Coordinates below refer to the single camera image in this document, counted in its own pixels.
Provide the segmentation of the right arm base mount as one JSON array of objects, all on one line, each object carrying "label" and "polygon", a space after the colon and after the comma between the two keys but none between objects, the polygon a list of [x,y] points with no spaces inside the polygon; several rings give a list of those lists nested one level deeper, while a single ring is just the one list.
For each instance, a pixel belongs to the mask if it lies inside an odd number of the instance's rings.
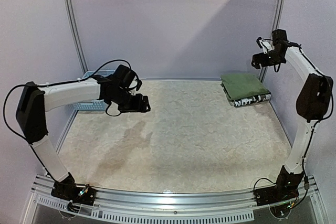
[{"label": "right arm base mount", "polygon": [[[266,187],[257,188],[257,184],[261,180],[266,180],[271,183]],[[299,192],[297,189],[293,190],[280,190],[276,186],[275,182],[272,182],[266,177],[259,178],[253,185],[253,195],[257,206],[272,205],[282,201],[286,201],[285,209],[292,210],[300,205],[306,198],[308,194],[308,189],[305,189],[305,193],[301,199],[299,199]]]}]

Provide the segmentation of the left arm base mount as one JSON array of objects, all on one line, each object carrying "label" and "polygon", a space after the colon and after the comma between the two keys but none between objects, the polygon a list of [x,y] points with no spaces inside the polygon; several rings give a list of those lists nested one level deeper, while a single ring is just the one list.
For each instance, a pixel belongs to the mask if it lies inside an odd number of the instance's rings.
[{"label": "left arm base mount", "polygon": [[78,213],[81,205],[93,206],[96,199],[97,190],[89,184],[78,185],[73,176],[68,176],[62,180],[54,180],[51,195],[53,197],[68,201],[67,211]]}]

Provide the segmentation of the black white checked shirt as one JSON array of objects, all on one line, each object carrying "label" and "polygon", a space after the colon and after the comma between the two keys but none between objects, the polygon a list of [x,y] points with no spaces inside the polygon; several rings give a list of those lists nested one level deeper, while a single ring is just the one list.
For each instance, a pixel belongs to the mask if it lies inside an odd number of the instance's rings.
[{"label": "black white checked shirt", "polygon": [[256,103],[261,103],[264,101],[269,101],[271,99],[271,93],[269,94],[262,94],[262,95],[255,95],[252,97],[247,98],[241,98],[237,100],[230,100],[229,97],[227,97],[227,100],[229,104],[235,108],[243,107],[243,106],[249,106]]}]

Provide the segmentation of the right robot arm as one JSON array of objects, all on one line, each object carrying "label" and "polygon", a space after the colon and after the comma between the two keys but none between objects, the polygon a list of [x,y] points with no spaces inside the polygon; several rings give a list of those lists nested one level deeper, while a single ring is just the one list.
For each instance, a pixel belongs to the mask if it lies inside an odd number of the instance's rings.
[{"label": "right robot arm", "polygon": [[276,201],[282,201],[298,188],[305,177],[306,159],[317,126],[332,114],[333,79],[312,63],[300,44],[288,40],[285,30],[274,30],[270,39],[258,37],[256,43],[262,52],[252,56],[251,65],[255,69],[273,67],[279,71],[281,65],[290,63],[304,81],[296,99],[296,112],[300,121],[295,141],[271,190],[271,196]]}]

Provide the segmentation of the green garment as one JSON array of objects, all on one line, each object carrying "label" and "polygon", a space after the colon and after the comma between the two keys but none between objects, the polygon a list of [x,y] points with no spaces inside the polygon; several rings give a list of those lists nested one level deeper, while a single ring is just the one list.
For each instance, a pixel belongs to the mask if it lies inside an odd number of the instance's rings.
[{"label": "green garment", "polygon": [[229,101],[267,95],[271,92],[250,73],[228,73],[221,75],[221,86]]}]

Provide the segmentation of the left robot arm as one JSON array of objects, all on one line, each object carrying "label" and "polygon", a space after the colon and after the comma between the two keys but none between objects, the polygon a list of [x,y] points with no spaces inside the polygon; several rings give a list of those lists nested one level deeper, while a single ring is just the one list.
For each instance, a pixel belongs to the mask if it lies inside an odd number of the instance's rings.
[{"label": "left robot arm", "polygon": [[149,98],[138,91],[142,85],[137,74],[125,65],[106,77],[93,74],[80,80],[24,85],[16,111],[16,121],[23,136],[67,200],[78,195],[74,179],[65,168],[48,137],[46,114],[56,108],[79,102],[102,100],[116,104],[120,113],[147,113]]}]

